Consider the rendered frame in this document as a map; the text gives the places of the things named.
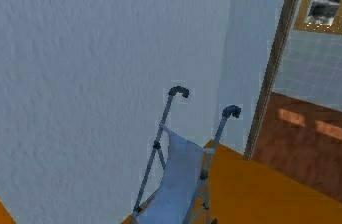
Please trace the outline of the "wooden framed window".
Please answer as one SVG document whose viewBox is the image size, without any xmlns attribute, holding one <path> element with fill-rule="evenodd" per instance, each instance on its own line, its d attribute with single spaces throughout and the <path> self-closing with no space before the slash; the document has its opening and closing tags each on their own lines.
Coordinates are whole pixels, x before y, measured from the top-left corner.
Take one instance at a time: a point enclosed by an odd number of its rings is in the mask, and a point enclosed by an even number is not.
<svg viewBox="0 0 342 224">
<path fill-rule="evenodd" d="M 342 0 L 301 0 L 293 29 L 342 35 Z"/>
</svg>

